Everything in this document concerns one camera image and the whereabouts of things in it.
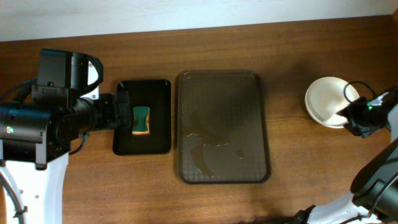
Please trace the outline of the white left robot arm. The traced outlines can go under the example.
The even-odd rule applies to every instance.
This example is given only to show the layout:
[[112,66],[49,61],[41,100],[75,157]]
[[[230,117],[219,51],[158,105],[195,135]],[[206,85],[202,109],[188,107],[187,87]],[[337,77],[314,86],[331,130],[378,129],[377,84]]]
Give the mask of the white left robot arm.
[[33,103],[1,104],[1,184],[8,193],[7,219],[19,223],[61,223],[68,160],[89,133],[129,126],[129,95],[38,94]]

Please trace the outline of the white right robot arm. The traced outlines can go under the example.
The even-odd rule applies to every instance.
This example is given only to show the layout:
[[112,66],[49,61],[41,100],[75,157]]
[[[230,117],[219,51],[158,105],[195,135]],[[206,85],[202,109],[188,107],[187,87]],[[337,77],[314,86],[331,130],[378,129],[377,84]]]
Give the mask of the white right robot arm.
[[338,112],[354,136],[367,138],[387,128],[391,143],[354,178],[350,193],[295,214],[292,223],[390,223],[397,221],[397,87],[371,100],[351,102]]

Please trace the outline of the white plate with red stain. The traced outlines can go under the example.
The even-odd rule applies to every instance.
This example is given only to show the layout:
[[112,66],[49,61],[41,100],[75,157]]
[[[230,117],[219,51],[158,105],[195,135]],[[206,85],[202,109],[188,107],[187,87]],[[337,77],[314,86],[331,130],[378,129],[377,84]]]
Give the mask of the white plate with red stain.
[[346,118],[337,115],[336,113],[331,113],[331,111],[326,108],[313,107],[309,105],[307,106],[307,111],[315,122],[328,128],[340,129],[347,123]]

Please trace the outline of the green and yellow sponge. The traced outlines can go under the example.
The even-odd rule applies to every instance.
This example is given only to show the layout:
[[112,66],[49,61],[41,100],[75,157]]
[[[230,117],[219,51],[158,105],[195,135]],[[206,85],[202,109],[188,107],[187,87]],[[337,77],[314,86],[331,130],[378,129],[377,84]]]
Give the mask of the green and yellow sponge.
[[150,133],[150,108],[146,106],[133,107],[133,135],[148,135]]

